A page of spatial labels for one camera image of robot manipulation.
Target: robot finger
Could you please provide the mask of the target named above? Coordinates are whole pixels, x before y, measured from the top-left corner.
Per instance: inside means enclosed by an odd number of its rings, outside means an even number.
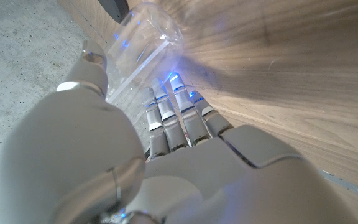
[[[190,93],[190,100],[203,118],[212,137],[220,136],[226,130],[233,128],[197,91]]]
[[[143,92],[143,97],[150,131],[150,160],[153,160],[168,154],[170,150],[153,89],[146,88]]]
[[[201,116],[198,114],[195,105],[191,101],[186,86],[179,74],[172,74],[170,83],[191,145],[195,146],[208,140],[211,136],[209,135]]]

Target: robotic hand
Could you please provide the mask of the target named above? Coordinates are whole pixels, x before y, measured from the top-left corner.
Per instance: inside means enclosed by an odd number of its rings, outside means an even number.
[[[301,154],[233,128],[179,74],[144,91],[150,158],[104,100],[106,57],[86,42],[57,92],[22,120],[0,158],[0,223],[357,223]]]

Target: concrete floor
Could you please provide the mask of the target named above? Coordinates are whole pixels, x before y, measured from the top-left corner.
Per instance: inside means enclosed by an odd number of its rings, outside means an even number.
[[[0,1],[0,148],[62,82],[87,38],[56,0]]]

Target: blue light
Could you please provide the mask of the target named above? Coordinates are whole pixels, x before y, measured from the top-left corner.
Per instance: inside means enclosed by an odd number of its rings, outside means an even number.
[[[129,47],[129,44],[130,44],[130,43],[126,44],[126,42],[127,42],[127,40],[124,40],[124,41],[123,41],[123,43],[122,43],[122,46],[123,46],[123,47]]]
[[[169,73],[168,78],[166,80],[168,80],[171,77],[172,73],[173,73],[173,71],[171,73]]]
[[[169,81],[172,82],[173,80],[177,79],[178,75],[175,75],[173,78],[171,78]]]

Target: blue led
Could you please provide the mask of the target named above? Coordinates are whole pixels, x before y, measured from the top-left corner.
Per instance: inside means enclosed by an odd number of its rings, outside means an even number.
[[[126,42],[127,42],[127,40],[124,40],[124,41],[123,41],[123,43],[122,43],[122,46],[123,46],[123,47],[129,47],[129,44],[130,44],[130,43],[127,44]]]
[[[173,80],[177,79],[178,75],[175,75],[174,77],[172,77],[169,81],[172,82]]]

